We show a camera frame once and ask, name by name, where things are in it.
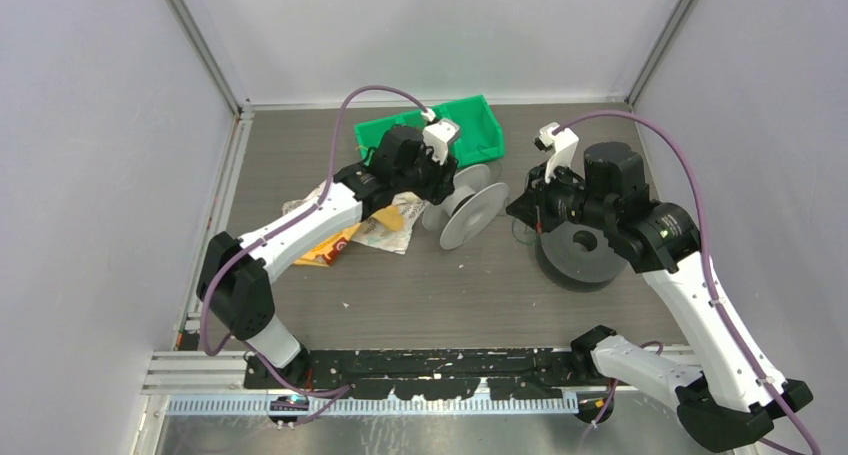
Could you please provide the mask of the white plastic cable spool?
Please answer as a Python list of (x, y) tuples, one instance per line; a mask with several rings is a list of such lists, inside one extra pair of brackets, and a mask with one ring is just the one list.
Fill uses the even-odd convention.
[(420, 217), (422, 227), (438, 231), (439, 246), (454, 250), (480, 234), (507, 205), (509, 187), (491, 180), (483, 164), (460, 170), (453, 179), (454, 192), (439, 205), (429, 202)]

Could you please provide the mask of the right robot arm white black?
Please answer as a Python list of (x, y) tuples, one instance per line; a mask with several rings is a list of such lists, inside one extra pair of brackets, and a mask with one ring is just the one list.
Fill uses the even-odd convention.
[(642, 157), (622, 142), (584, 152), (584, 170), (559, 156), (529, 170), (507, 213), (540, 234), (563, 224), (600, 231), (658, 294), (692, 348), (686, 368), (599, 325), (573, 340), (574, 378), (616, 379), (672, 409), (701, 447), (720, 453), (765, 439), (777, 419), (813, 399), (806, 383), (786, 378), (753, 341), (702, 252), (699, 229), (679, 205), (655, 200)]

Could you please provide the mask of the green three-compartment bin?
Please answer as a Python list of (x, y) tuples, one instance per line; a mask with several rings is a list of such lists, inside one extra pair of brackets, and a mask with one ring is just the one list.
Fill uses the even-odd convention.
[[(460, 137), (450, 147), (458, 166), (487, 163), (504, 156), (504, 133), (483, 95), (445, 102), (432, 107), (438, 117), (447, 118), (460, 127)], [(394, 125), (422, 128), (425, 123), (419, 110), (402, 112), (354, 126), (360, 154), (376, 148), (384, 133)]]

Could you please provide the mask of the floral patterned cloth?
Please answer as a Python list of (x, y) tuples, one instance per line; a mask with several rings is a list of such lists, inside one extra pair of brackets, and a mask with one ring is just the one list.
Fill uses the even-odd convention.
[(424, 208), (425, 201), (411, 192), (396, 195), (389, 207), (331, 235), (294, 264), (329, 267), (350, 243), (403, 255), (410, 244), (413, 226)]

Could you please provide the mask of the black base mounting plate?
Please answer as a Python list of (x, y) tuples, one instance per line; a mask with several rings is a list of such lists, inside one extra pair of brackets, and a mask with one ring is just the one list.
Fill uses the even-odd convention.
[(483, 387), (496, 401), (553, 399), (611, 380), (556, 348), (313, 350), (282, 377), (301, 390), (346, 389), (345, 399), (466, 400)]

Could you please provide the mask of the yellow snack bag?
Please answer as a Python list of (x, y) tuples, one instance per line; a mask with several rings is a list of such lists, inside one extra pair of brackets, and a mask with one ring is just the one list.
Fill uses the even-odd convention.
[[(404, 226), (404, 219), (396, 206), (377, 211), (367, 219), (367, 222), (378, 222), (389, 229), (391, 233), (399, 231)], [(359, 231), (362, 222), (348, 227), (321, 242), (305, 255), (293, 262), (296, 266), (330, 267), (342, 250), (352, 241)]]

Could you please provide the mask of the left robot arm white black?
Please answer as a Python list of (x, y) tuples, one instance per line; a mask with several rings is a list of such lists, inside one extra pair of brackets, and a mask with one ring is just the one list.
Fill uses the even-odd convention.
[(301, 256), (411, 192), (437, 204), (454, 191), (458, 166), (449, 147), (459, 127), (439, 119), (422, 129), (395, 125), (366, 162), (341, 169), (318, 197), (266, 226), (239, 237), (226, 232), (209, 242), (196, 294), (201, 322), (214, 314), (237, 340), (269, 362), (280, 387), (298, 387), (307, 373), (305, 348), (276, 313), (273, 282)]

